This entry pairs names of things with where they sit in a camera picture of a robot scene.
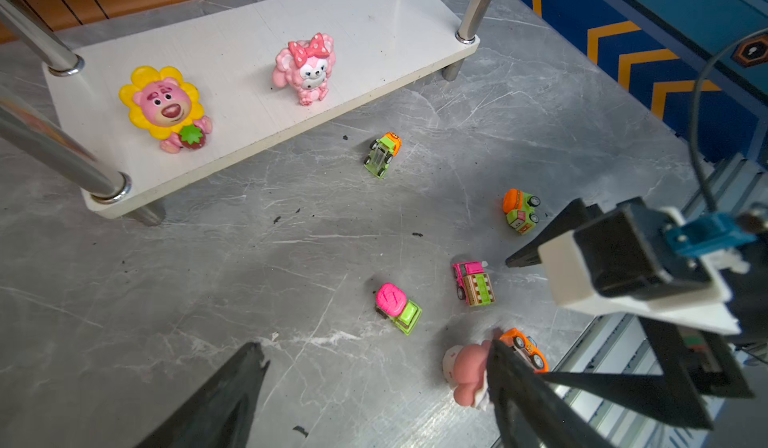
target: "black cable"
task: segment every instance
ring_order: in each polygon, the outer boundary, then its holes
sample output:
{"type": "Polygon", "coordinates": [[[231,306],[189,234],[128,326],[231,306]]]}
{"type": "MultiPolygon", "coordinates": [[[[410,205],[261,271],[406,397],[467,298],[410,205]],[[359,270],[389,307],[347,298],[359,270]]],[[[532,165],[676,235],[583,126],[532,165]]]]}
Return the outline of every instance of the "black cable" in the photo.
{"type": "Polygon", "coordinates": [[[758,361],[760,361],[762,364],[764,364],[764,365],[768,365],[768,361],[765,361],[763,358],[761,358],[761,357],[758,357],[758,356],[757,356],[757,355],[755,355],[755,354],[752,354],[752,353],[751,353],[750,351],[748,351],[748,350],[744,350],[744,348],[742,348],[741,350],[742,350],[742,351],[744,351],[744,353],[746,353],[746,354],[750,355],[751,357],[753,357],[755,360],[758,360],[758,361]]]}
{"type": "Polygon", "coordinates": [[[699,105],[701,99],[701,88],[704,86],[704,80],[712,72],[715,63],[722,58],[726,53],[730,53],[736,46],[743,43],[745,40],[755,38],[763,33],[768,33],[768,28],[756,30],[754,33],[744,36],[742,39],[736,40],[731,44],[728,44],[723,50],[710,58],[704,68],[699,73],[699,77],[696,78],[694,83],[694,93],[690,100],[690,113],[688,116],[688,153],[690,154],[690,165],[694,168],[696,174],[696,180],[699,182],[699,189],[701,195],[704,196],[704,202],[706,203],[706,209],[713,213],[717,211],[717,201],[712,194],[712,190],[706,183],[704,176],[704,170],[701,168],[699,160],[699,105]]]}

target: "toy car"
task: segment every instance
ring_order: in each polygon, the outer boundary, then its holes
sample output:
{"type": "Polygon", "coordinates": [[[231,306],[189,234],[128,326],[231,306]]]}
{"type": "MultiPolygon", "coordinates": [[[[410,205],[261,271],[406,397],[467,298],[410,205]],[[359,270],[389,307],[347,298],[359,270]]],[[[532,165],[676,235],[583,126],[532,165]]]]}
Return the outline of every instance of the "toy car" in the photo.
{"type": "Polygon", "coordinates": [[[392,283],[385,283],[376,293],[376,311],[389,318],[408,336],[422,316],[422,309],[392,283]]]}
{"type": "Polygon", "coordinates": [[[507,214],[507,223],[518,233],[526,234],[536,227],[538,216],[536,206],[542,201],[536,196],[523,193],[520,190],[509,190],[504,195],[504,212],[507,214]]]}
{"type": "Polygon", "coordinates": [[[458,299],[464,299],[471,307],[484,307],[496,300],[491,287],[491,279],[483,271],[483,268],[487,266],[488,263],[485,261],[471,261],[453,265],[453,269],[456,271],[458,299]]]}
{"type": "Polygon", "coordinates": [[[400,136],[387,133],[371,143],[371,154],[362,163],[366,165],[368,171],[381,179],[389,170],[392,158],[400,151],[400,146],[402,146],[400,136]]]}
{"type": "Polygon", "coordinates": [[[533,365],[535,373],[547,373],[549,363],[544,358],[542,351],[533,341],[533,338],[526,337],[523,332],[517,328],[512,328],[499,338],[508,347],[514,346],[516,351],[533,365]]]}

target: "blue bracket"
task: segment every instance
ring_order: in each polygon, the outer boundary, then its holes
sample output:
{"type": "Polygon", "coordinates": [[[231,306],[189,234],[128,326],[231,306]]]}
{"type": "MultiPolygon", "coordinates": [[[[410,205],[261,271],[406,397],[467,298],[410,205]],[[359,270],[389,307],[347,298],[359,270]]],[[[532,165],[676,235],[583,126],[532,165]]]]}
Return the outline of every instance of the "blue bracket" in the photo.
{"type": "Polygon", "coordinates": [[[717,250],[741,246],[757,239],[745,233],[727,213],[709,213],[666,232],[672,251],[692,258],[717,250]]]}

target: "stainless steel rod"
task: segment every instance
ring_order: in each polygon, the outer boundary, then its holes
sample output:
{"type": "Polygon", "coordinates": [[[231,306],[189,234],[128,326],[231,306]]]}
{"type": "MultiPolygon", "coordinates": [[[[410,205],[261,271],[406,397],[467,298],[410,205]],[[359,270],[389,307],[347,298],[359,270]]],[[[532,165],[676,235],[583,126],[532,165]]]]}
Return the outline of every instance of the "stainless steel rod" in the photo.
{"type": "Polygon", "coordinates": [[[0,22],[43,59],[52,74],[69,76],[82,70],[83,59],[64,46],[50,29],[27,12],[17,0],[0,0],[0,22]]]}
{"type": "Polygon", "coordinates": [[[464,14],[462,24],[458,27],[457,35],[463,40],[473,40],[480,27],[480,22],[485,16],[485,11],[491,0],[469,0],[467,12],[464,14]]]}
{"type": "Polygon", "coordinates": [[[157,226],[165,219],[165,208],[160,200],[145,204],[125,216],[141,222],[145,226],[157,226]]]}
{"type": "Polygon", "coordinates": [[[124,196],[127,180],[10,91],[0,87],[0,137],[96,198],[124,196]]]}

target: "green toy car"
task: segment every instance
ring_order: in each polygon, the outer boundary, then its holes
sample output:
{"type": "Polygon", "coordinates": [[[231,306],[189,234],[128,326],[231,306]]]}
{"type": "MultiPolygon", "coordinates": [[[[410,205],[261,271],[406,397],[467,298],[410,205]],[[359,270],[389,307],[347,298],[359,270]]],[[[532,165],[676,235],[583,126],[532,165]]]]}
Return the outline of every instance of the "green toy car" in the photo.
{"type": "Polygon", "coordinates": [[[536,196],[523,193],[520,190],[509,190],[504,195],[504,212],[507,214],[507,223],[518,233],[526,234],[536,227],[538,215],[536,206],[542,201],[536,196]]]}
{"type": "Polygon", "coordinates": [[[422,316],[421,307],[392,283],[383,284],[376,294],[376,311],[384,318],[391,319],[406,336],[411,334],[422,316]]]}
{"type": "Polygon", "coordinates": [[[383,178],[392,158],[400,151],[402,140],[394,133],[387,133],[371,143],[371,154],[362,163],[366,169],[379,179],[383,178]]]}

